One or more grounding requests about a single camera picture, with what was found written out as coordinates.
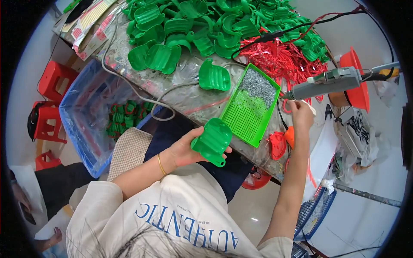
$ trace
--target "pile of screws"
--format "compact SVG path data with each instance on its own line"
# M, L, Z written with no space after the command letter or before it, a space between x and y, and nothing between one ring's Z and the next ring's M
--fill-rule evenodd
M251 98L257 97L262 99L267 110L271 107L276 94L274 86L261 74L251 68L245 73L238 90L246 90Z

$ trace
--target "worn table surface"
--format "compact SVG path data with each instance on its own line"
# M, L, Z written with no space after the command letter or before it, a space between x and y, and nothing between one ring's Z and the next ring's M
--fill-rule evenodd
M110 66L118 74L128 78L132 83L136 84L155 98L158 98L165 90L173 87L174 85L190 83L198 80L198 70L207 57L201 57L195 47L192 49L192 55L190 55L189 51L183 47L181 58L178 62L176 70L172 74L165 75L160 71L151 69L146 69L143 71L133 70L127 58L129 51L134 48L134 46L131 46L128 43L129 37L126 35L126 27L129 21L125 15L120 15L122 15L122 17L119 18L116 35L105 58L105 63L108 66ZM115 24L116 22L114 21L109 32L107 33L108 37L112 36ZM60 33L60 25L61 24L57 23L53 28L53 31L64 40L69 43L73 43L74 39L70 35L71 31L68 33ZM93 58L101 60L104 50L108 47L108 44L109 40L93 54ZM243 67L234 64L231 60L221 58L216 54L210 57L213 58L215 65L224 66L229 71L231 76L230 90L225 92L219 90L203 90L198 85L193 85L172 90L162 99L162 102L168 104L198 125L204 125L209 119L219 117L221 115L221 112L226 106L228 99L233 93L233 90L244 70ZM314 148L314 145L320 136L321 129L323 128L325 122L324 112L326 105L329 102L330 101L327 95L321 103L319 103L315 98L312 98L312 107L316 109L317 116L315 117L314 125L310 130L310 152ZM282 110L281 101L280 108L286 124L291 126L291 115ZM270 157L271 147L265 139L268 139L269 135L274 133L274 131L284 131L277 108L274 109L263 140L258 148L248 145L236 136L233 136L230 146L235 151L242 154L246 159L264 169L279 181L282 181L284 168L280 164L285 163L288 152L286 151L284 156L278 161L275 161Z

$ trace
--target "white t-shirt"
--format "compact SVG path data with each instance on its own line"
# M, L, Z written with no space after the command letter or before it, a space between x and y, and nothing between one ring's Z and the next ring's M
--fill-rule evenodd
M229 216L218 182L194 163L123 203L116 184L90 182L68 225L66 245L69 257L112 257L120 250L131 257L202 257L219 256L212 251L218 250L290 258L292 240L274 237L255 247Z

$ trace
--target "red plastic stool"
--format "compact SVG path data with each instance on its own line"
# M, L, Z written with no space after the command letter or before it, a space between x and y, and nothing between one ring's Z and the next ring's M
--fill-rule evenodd
M49 150L48 152L42 153L36 158L36 171L45 168L54 168L60 164L60 159L55 158L52 154L52 151Z
M50 61L46 66L42 78L40 79L39 92L46 98L60 103L63 99L63 96L69 89L70 85L72 85L72 82L76 79L78 75L79 73L73 70L72 68L64 66L63 64L56 63L55 61ZM69 82L67 83L63 95L58 93L58 91L56 90L59 78L69 79Z
M39 107L39 117L37 121L36 131L34 132L34 138L53 142L67 143L66 140L59 138L59 130L62 126L62 120L59 114L59 104L53 101L46 101L45 104ZM55 119L56 124L50 125L47 123L49 119Z

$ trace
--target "navy pants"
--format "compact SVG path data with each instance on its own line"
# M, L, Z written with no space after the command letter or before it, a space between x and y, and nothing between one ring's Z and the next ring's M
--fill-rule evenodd
M171 114L172 112L169 109L163 109L158 116L160 118L167 118L170 117ZM193 128L193 123L180 114L176 114L172 120L159 122L148 150L146 151L144 162L169 148ZM241 187L244 179L251 172L253 164L241 160L241 156L234 151L226 155L225 166L222 168L205 161L198 162L198 164L208 170L216 181L218 181L222 190L224 190L227 202L230 202L232 198L234 198L235 192Z

